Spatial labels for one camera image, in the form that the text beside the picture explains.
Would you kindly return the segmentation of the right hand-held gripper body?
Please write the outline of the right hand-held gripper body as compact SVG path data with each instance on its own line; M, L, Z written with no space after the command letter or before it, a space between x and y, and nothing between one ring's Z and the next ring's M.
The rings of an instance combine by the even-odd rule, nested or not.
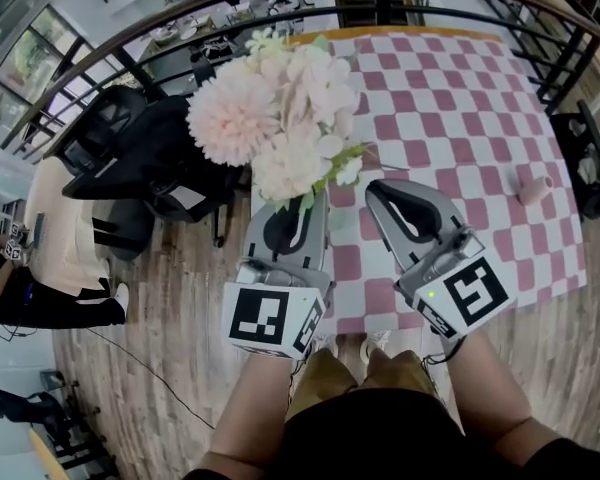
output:
M508 267L469 226L434 246L395 288L448 342L459 341L511 306Z

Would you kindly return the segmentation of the small pink vase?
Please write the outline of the small pink vase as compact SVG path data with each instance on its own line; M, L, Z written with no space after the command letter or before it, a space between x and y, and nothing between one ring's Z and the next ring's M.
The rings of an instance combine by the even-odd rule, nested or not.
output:
M521 205L530 206L544 199L554 188L550 176L540 176L529 179L521 184L517 198Z

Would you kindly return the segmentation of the pink and white flower bouquet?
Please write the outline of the pink and white flower bouquet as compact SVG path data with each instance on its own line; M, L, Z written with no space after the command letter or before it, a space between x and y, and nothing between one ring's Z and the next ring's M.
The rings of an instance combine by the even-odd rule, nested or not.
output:
M298 43L270 28L246 46L188 100L189 133L205 158L249 167L276 211L310 209L331 182L356 184L365 147L350 139L359 107L351 59L323 35Z

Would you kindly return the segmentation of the person's right forearm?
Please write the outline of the person's right forearm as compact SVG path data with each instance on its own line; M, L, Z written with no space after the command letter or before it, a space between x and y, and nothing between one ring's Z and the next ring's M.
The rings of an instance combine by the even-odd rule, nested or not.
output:
M469 334L447 367L465 432L510 463L525 465L559 438L533 417L523 389L484 333Z

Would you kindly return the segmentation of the person's left forearm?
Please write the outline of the person's left forearm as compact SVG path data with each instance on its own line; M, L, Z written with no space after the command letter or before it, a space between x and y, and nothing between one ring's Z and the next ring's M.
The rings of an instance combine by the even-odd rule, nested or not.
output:
M279 458L292 361L252 355L224 408L209 449L182 480L306 480Z

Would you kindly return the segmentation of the person's left white shoe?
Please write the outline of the person's left white shoe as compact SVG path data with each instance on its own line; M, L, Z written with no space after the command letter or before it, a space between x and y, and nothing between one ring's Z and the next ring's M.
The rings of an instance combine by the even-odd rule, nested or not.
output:
M311 344L311 354L328 351L334 358L339 356L337 336L333 334L316 334Z

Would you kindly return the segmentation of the person's white shoe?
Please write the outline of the person's white shoe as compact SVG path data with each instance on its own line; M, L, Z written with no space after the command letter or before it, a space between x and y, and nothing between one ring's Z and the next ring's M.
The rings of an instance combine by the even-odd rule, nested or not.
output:
M371 354L375 350L383 351L389 339L390 332L388 330L369 333L366 335L360 345L360 359L363 364L368 365L371 359Z
M311 344L311 354L328 351L334 358L339 356L337 336L333 334L316 334Z

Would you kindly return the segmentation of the white paper label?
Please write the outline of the white paper label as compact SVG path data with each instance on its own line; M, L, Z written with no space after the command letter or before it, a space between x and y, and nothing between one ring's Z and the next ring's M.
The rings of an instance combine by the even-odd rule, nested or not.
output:
M205 200L205 196L185 186L178 186L169 195L173 197L185 210L190 210Z

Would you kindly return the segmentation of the person's olive shorts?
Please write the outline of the person's olive shorts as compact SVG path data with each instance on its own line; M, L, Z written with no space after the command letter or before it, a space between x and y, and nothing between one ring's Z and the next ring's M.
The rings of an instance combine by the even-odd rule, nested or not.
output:
M321 349L308 360L290 402L286 421L324 401L368 389L406 390L440 400L434 383L421 365L421 359L411 350L390 358L382 350L374 349L366 378L358 384L349 369L329 349Z

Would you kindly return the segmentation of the pink white checkered tablecloth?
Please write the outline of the pink white checkered tablecloth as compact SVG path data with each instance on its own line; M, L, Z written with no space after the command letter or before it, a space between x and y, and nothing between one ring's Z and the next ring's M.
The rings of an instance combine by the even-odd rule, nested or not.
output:
M422 318L394 291L393 256L382 243L364 190L399 178L449 196L508 267L519 306L582 287L583 238L567 167L520 61L484 34L443 29L329 33L331 51L352 61L360 96L352 139L364 156L408 171L362 167L357 184L330 183L325 267L335 286L324 333L418 328ZM553 190L523 206L529 179Z

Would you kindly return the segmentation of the person's right white shoe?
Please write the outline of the person's right white shoe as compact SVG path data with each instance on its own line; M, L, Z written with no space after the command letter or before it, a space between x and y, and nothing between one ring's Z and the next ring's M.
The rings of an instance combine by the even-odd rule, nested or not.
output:
M360 345L360 359L363 364L368 365L371 359L371 354L375 350L383 351L389 339L390 332L388 330L369 333L366 335Z

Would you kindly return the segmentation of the person's black shirt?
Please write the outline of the person's black shirt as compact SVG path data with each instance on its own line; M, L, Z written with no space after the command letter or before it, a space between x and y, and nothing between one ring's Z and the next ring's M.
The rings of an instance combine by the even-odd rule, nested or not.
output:
M183 480L600 480L600 453L565 438L523 465L462 433L442 403L404 389L364 389L293 416L280 443L259 430L213 446Z

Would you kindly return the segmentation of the round table with beige cloth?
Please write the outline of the round table with beige cloth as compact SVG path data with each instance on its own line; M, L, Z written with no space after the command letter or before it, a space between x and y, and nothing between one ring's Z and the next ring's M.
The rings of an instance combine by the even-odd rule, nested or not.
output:
M100 290L100 280L109 271L96 252L94 203L62 194L72 179L59 159L41 161L26 200L24 225L33 232L37 217L43 217L38 245L28 261L34 279L77 296L83 289Z

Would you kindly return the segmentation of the black railing with wooden handrail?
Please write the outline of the black railing with wooden handrail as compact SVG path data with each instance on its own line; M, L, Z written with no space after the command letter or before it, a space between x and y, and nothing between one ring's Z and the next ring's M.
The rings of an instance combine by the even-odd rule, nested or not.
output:
M79 76L85 75L86 71L92 68L96 63L105 60L109 56L114 56L116 58L122 57L125 45L159 26L200 9L205 9L212 5L227 1L229 0L184 0L165 11L135 23L121 33L113 36L87 57L82 59L78 64L71 67L46 92L44 92L17 122L12 131L2 141L0 147L6 149L16 138L25 136L30 128L35 128L39 132L46 133L48 130L45 126L40 124L39 118L43 115L47 104L57 93L63 90L69 82ZM375 3L372 4L369 9L375 11L376 25L378 26L390 25L400 14L434 14L490 23L505 27L509 30L516 28L517 31L523 34L534 36L546 42L555 43L560 50L560 55L556 60L550 60L531 54L525 47L520 47L515 52L517 57L528 60L532 64L542 63L549 67L550 71L547 75L539 75L533 78L532 82L538 87L538 98L545 104L547 113L553 113L575 87L576 83L581 78L582 73L593 60L595 53L600 47L600 26L575 0L566 0L569 5L567 9L563 9L549 0L512 1L517 1L528 8L534 8L538 12L553 16L568 32L570 32L570 39L562 40L557 36L541 33L526 25L515 27L514 24L507 22L503 18L490 18L469 11L455 10L446 7L427 7L423 5L392 6L390 0L375 0ZM218 36L237 34L248 28L255 28L257 26L275 24L279 21L291 21L293 19L305 17L325 15L338 16L349 10L358 9L362 10L362 7L332 5L322 8L309 8L285 12L277 16L253 18L213 32L204 33L199 37L185 40L181 45L182 47L187 48L191 45L196 45Z

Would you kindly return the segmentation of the large glass window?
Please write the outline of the large glass window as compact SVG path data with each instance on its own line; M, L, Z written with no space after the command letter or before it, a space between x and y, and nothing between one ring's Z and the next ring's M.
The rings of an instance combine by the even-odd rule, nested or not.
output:
M49 86L91 52L54 7L44 7L0 64L0 143Z

